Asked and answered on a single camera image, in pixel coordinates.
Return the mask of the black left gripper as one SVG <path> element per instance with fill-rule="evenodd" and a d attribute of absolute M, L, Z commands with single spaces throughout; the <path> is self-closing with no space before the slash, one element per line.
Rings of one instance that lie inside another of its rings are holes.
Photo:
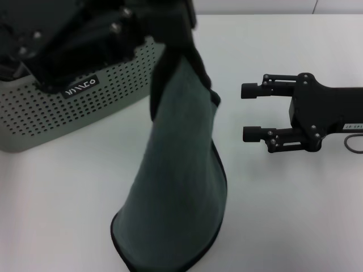
<path fill-rule="evenodd" d="M 123 1 L 2 1 L 1 80 L 26 75 L 43 92 L 131 61 L 147 33 Z"/>

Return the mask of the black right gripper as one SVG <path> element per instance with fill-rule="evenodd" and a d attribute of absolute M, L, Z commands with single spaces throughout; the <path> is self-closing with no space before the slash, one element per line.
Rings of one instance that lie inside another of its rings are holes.
<path fill-rule="evenodd" d="M 326 87 L 310 73 L 298 76 L 264 74 L 261 85 L 243 83 L 242 99 L 293 97 L 291 125 L 298 129 L 243 128 L 244 142 L 264 141 L 269 153 L 317 152 L 322 140 L 337 133 L 362 133 L 362 88 Z"/>

